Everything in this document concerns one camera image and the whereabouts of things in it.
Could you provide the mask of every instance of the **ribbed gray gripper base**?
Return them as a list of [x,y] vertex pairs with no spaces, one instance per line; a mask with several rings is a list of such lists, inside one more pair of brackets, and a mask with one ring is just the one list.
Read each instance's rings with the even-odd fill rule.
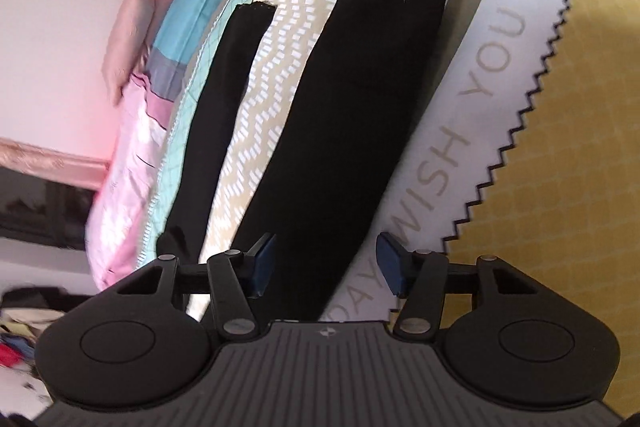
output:
[[38,427],[614,427],[593,402],[526,412],[475,396],[425,344],[382,323],[275,323],[258,341],[223,347],[210,371],[148,410],[91,412],[56,403]]

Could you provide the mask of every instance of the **yellow fabric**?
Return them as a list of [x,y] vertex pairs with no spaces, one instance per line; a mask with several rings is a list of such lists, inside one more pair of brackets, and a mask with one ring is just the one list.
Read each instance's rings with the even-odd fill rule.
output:
[[640,411],[640,0],[574,0],[567,19],[527,129],[449,246],[458,263],[496,254],[609,325],[622,360],[606,402],[629,415]]

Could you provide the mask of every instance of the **zigzag black edge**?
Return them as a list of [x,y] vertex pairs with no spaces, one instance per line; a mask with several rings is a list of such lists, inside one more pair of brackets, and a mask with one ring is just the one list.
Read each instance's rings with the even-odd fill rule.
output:
[[562,3],[564,4],[564,8],[562,8],[559,12],[559,21],[557,23],[554,24],[554,32],[556,33],[555,36],[553,36],[552,38],[550,38],[547,42],[546,45],[549,48],[549,53],[546,55],[543,55],[542,57],[540,57],[540,61],[542,62],[542,66],[543,69],[541,71],[539,71],[538,73],[534,74],[534,80],[536,83],[536,87],[530,91],[527,91],[527,102],[529,102],[529,105],[527,105],[526,108],[518,111],[518,119],[520,120],[520,125],[517,127],[514,127],[512,129],[509,130],[509,144],[504,146],[504,147],[500,147],[500,149],[498,149],[498,154],[500,155],[500,162],[494,165],[490,165],[487,167],[487,172],[489,174],[489,181],[481,183],[479,185],[476,185],[476,193],[478,194],[478,199],[474,200],[474,201],[467,201],[465,203],[465,217],[463,219],[457,219],[453,222],[453,226],[455,229],[455,233],[453,235],[449,235],[447,237],[443,237],[442,238],[442,247],[444,251],[447,251],[447,243],[449,241],[454,241],[456,239],[460,238],[460,229],[459,226],[463,225],[465,223],[470,223],[471,222],[471,213],[470,213],[470,209],[472,206],[476,206],[478,204],[481,204],[484,199],[482,198],[482,189],[483,188],[487,188],[487,187],[491,187],[492,185],[495,184],[495,179],[494,179],[494,171],[495,169],[499,169],[501,167],[504,167],[506,165],[506,160],[505,160],[505,156],[504,153],[507,151],[510,151],[511,149],[514,149],[516,147],[516,143],[514,140],[514,135],[520,131],[523,131],[527,128],[527,125],[524,121],[524,115],[527,114],[528,112],[533,111],[534,105],[533,105],[533,95],[539,93],[542,91],[543,87],[542,84],[540,83],[540,78],[546,74],[549,73],[549,68],[548,68],[548,60],[551,57],[554,57],[554,55],[556,54],[556,48],[554,43],[558,42],[560,39],[562,39],[562,35],[559,32],[559,28],[560,26],[563,26],[564,24],[566,24],[566,19],[564,17],[564,15],[571,9],[571,0],[562,0]]

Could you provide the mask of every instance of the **red cloth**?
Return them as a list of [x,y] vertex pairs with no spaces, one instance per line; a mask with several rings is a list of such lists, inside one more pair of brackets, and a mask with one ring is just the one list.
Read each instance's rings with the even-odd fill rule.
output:
[[0,344],[0,365],[14,367],[20,362],[22,362],[20,353],[5,344]]

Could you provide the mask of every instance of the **black pants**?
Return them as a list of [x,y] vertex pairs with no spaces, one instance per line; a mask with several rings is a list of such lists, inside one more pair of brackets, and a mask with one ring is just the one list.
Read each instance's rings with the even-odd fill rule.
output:
[[156,244],[158,255],[198,262],[249,70],[274,13],[274,6],[256,2],[238,5],[229,17],[191,121],[180,187]]
[[337,0],[232,245],[276,233],[270,284],[250,301],[262,326],[317,319],[356,255],[408,139],[444,3]]

